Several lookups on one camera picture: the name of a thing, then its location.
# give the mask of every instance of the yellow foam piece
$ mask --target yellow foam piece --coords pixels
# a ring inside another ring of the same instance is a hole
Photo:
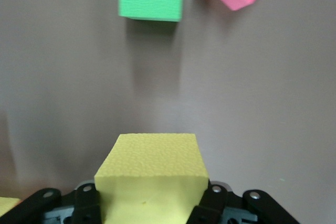
[[[122,134],[95,183],[105,224],[185,224],[208,173],[194,134]]]
[[[19,203],[19,199],[0,197],[0,216],[7,213]]]

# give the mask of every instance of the metal screw head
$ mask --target metal screw head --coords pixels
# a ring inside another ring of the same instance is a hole
[[[260,199],[260,194],[257,193],[256,191],[252,191],[252,192],[250,192],[250,197],[252,199]]]
[[[92,186],[86,186],[86,187],[83,188],[83,191],[89,191],[91,189],[92,189]]]
[[[52,191],[48,191],[48,192],[46,192],[45,194],[43,194],[43,197],[44,198],[48,198],[48,197],[50,197],[51,195],[53,195],[54,193],[52,192]]]
[[[214,191],[215,193],[220,193],[222,189],[219,186],[213,186],[212,191]]]

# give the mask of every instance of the gray wall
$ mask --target gray wall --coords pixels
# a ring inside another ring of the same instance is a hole
[[[212,180],[302,223],[336,219],[336,0],[185,0],[183,20],[117,0],[0,0],[0,193],[68,192],[120,133],[196,133]]]

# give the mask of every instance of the yellow foam block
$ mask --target yellow foam block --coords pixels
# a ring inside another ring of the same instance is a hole
[[[185,224],[208,173],[194,134],[122,134],[95,183],[105,224]]]
[[[7,213],[19,203],[19,199],[0,197],[0,216]]]

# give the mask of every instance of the screw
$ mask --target screw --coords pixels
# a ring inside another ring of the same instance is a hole
[[[92,186],[86,186],[86,187],[83,188],[83,191],[89,191],[91,189],[92,189]]]
[[[256,191],[252,191],[252,192],[250,192],[250,197],[252,199],[260,199],[260,194],[257,193]]]
[[[212,191],[214,191],[215,193],[220,193],[222,189],[219,186],[213,186]]]
[[[43,194],[43,197],[44,197],[44,198],[48,198],[48,197],[50,197],[50,196],[53,195],[53,194],[54,194],[54,193],[53,193],[52,191],[49,191],[49,192]]]

